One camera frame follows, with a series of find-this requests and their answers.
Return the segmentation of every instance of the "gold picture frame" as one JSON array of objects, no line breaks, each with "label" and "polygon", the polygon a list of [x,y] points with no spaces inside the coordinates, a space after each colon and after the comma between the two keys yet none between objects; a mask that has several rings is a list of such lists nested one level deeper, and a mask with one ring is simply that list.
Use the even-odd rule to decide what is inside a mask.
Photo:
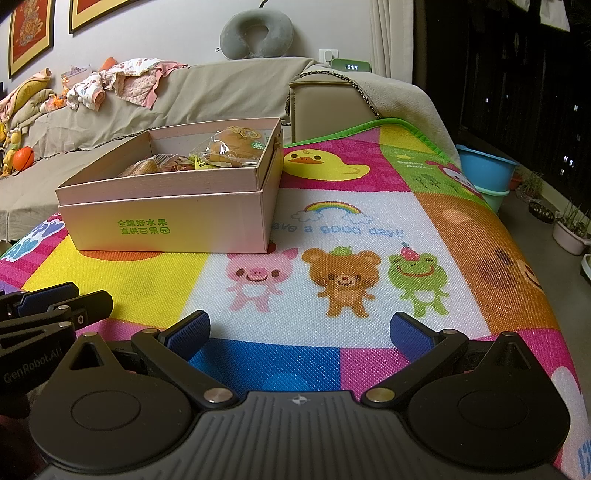
[{"label": "gold picture frame", "polygon": [[8,77],[53,47],[56,0],[25,0],[10,18]]},{"label": "gold picture frame", "polygon": [[135,0],[70,0],[70,33]]}]

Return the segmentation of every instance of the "metal pin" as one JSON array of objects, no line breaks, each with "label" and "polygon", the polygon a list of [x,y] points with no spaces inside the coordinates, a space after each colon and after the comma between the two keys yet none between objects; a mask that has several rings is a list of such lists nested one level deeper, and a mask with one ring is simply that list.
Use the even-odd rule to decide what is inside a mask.
[{"label": "metal pin", "polygon": [[234,394],[227,388],[210,388],[203,394],[209,403],[222,403],[230,400]]},{"label": "metal pin", "polygon": [[374,403],[384,403],[393,400],[395,396],[393,390],[384,387],[371,388],[365,392],[365,397]]}]

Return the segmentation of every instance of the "orange ball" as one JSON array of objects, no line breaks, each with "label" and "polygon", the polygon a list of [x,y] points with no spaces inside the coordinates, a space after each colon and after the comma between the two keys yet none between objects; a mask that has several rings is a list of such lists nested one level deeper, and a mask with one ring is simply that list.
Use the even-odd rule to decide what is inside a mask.
[{"label": "orange ball", "polygon": [[33,165],[35,160],[35,152],[31,147],[22,147],[20,150],[14,152],[12,157],[12,168],[14,170],[23,171]]}]

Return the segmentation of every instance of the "colorful mat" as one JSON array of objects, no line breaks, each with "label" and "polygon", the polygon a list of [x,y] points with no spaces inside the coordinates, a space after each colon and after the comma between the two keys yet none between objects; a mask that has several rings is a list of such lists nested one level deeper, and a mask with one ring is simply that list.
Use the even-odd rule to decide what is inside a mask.
[{"label": "colorful mat", "polygon": [[576,373],[535,274],[466,177],[402,120],[286,148],[267,254],[79,252],[54,215],[0,260],[6,291],[65,281],[111,293],[113,318],[89,327],[109,340],[207,311],[212,339],[191,363],[239,394],[359,396],[408,364],[389,339],[398,310],[472,339],[515,330],[569,407],[557,465],[591,475]]}]

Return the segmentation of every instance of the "blue gripper pad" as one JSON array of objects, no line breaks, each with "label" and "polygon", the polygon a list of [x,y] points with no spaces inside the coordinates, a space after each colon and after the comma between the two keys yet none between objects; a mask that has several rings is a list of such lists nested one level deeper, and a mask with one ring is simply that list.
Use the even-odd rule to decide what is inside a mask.
[{"label": "blue gripper pad", "polygon": [[438,335],[404,312],[396,312],[390,320],[390,340],[410,362],[434,348]]},{"label": "blue gripper pad", "polygon": [[209,315],[197,310],[160,332],[158,340],[188,362],[209,340],[210,331]]},{"label": "blue gripper pad", "polygon": [[49,305],[78,296],[80,296],[78,287],[71,281],[42,290],[30,291],[23,295],[21,303],[17,307],[17,314],[19,317],[26,317],[27,315],[44,313]]}]

